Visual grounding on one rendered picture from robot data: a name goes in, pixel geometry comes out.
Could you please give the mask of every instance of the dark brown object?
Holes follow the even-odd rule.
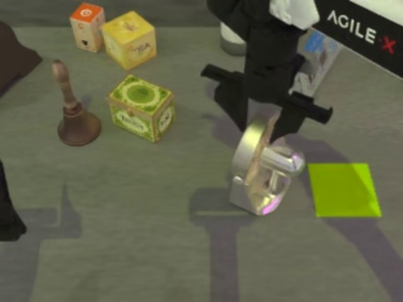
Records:
[[[28,75],[42,58],[24,47],[13,29],[0,21],[0,95],[16,80]]]
[[[26,226],[11,202],[6,173],[0,160],[0,242],[17,241],[25,233]]]
[[[53,62],[53,75],[64,97],[63,120],[57,132],[66,145],[83,146],[91,143],[101,133],[101,121],[85,110],[73,95],[69,71],[60,60]]]

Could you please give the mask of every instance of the yellow tea box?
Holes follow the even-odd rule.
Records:
[[[103,46],[101,26],[105,13],[101,6],[82,3],[70,16],[76,45],[80,49],[99,52]]]
[[[157,55],[156,31],[134,11],[102,26],[107,54],[130,70]]]
[[[108,95],[116,126],[157,142],[175,120],[171,91],[128,75]]]

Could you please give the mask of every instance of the orange box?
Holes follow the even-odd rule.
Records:
[[[82,3],[70,16],[74,39],[78,48],[99,52],[104,44],[101,26],[105,12],[101,6]]]

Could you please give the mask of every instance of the table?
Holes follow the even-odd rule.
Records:
[[[0,99],[0,157],[29,228],[0,243],[0,301],[403,301],[401,81],[342,51],[317,92],[332,120],[290,137],[309,162],[368,162],[382,219],[316,218],[305,172],[273,215],[223,226],[195,213],[227,204],[241,137],[200,77],[207,63],[242,67],[216,28],[158,28],[158,56],[131,71],[176,94],[178,118],[158,144],[112,124],[105,97],[127,73],[104,52],[76,49],[69,28],[16,33],[44,61]],[[103,122],[91,145],[57,138],[53,59]]]

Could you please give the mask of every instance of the green sticky note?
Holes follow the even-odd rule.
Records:
[[[368,164],[309,164],[317,217],[381,217]]]

